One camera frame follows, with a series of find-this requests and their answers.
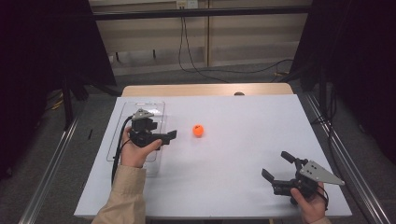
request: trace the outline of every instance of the orange ball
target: orange ball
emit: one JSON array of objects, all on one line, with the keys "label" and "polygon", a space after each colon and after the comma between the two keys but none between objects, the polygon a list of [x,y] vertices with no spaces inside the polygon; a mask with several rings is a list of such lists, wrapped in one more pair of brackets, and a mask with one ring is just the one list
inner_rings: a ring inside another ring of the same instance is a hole
[{"label": "orange ball", "polygon": [[204,127],[201,124],[195,124],[194,127],[192,127],[192,132],[195,136],[201,137],[204,133]]}]

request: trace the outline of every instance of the white table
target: white table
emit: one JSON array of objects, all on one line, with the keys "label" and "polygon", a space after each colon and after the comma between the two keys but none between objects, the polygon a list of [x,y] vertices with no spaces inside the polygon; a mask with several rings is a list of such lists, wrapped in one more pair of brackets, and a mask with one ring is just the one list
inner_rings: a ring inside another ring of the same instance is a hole
[{"label": "white table", "polygon": [[[163,148],[160,172],[145,186],[147,216],[172,219],[297,217],[290,198],[276,196],[262,176],[294,178],[283,150],[331,170],[296,95],[121,97],[78,203],[75,216],[93,218],[110,192],[112,163],[106,160],[125,102],[165,102],[166,131],[177,139]],[[205,127],[202,138],[191,132]],[[351,216],[338,186],[325,185],[328,217]]]}]

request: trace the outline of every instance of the gray carpet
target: gray carpet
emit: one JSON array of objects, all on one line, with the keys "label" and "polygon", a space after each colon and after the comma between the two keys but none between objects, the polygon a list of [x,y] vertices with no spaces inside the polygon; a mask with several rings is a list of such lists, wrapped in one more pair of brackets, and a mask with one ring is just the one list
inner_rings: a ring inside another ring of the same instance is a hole
[{"label": "gray carpet", "polygon": [[[216,69],[237,71],[257,71],[266,67],[267,64],[236,65]],[[289,71],[291,63],[285,62],[279,65],[278,71]],[[264,72],[250,74],[236,74],[231,72],[203,72],[206,76],[221,78],[232,83],[247,82],[271,82],[275,80],[273,73],[275,68]],[[146,84],[183,84],[183,83],[221,83],[221,81],[202,77],[197,73],[184,71],[167,71],[152,74],[117,77],[118,90],[128,85]],[[308,102],[301,91],[299,81],[290,83],[295,93],[300,97],[305,112],[310,120],[315,118]],[[88,178],[97,150],[105,133],[107,122],[110,118],[116,98],[108,96],[93,87],[87,87],[91,93],[89,100],[84,105],[82,116],[78,122],[75,134],[64,153],[63,161],[57,175],[51,184],[46,200],[43,202],[40,213],[35,223],[90,223],[83,218],[73,217],[78,199],[83,191],[85,181]],[[0,182],[0,223],[17,223],[29,202],[40,178],[44,174],[54,149],[57,147],[63,134],[64,112],[62,108],[50,110],[43,116],[37,127],[29,149],[13,169],[10,179]],[[328,157],[333,169],[334,161],[327,145],[325,133],[319,125],[312,126],[323,150]],[[355,120],[348,107],[338,98],[338,110],[333,120],[333,127],[340,135],[354,162],[362,175],[369,183],[376,197],[382,203],[387,215],[391,220],[396,220],[396,166],[387,160],[378,148],[375,140],[360,129],[359,122]],[[347,183],[350,178],[343,165],[336,161]],[[358,205],[371,220],[370,213],[361,202],[359,193],[353,185],[351,192],[342,188],[353,216],[333,219],[333,223],[367,223]],[[187,221],[160,221],[153,223],[186,223]],[[265,220],[226,220],[223,223],[265,223]],[[299,218],[276,220],[275,223],[301,223]]]}]

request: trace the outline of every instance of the electrical outlet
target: electrical outlet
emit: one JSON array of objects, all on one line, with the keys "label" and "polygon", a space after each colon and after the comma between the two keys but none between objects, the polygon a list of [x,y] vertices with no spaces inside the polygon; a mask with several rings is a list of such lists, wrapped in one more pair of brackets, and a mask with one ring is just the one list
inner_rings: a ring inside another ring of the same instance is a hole
[{"label": "electrical outlet", "polygon": [[187,8],[198,8],[198,0],[187,0]]},{"label": "electrical outlet", "polygon": [[185,8],[187,8],[187,0],[176,1],[176,9],[185,9]]}]

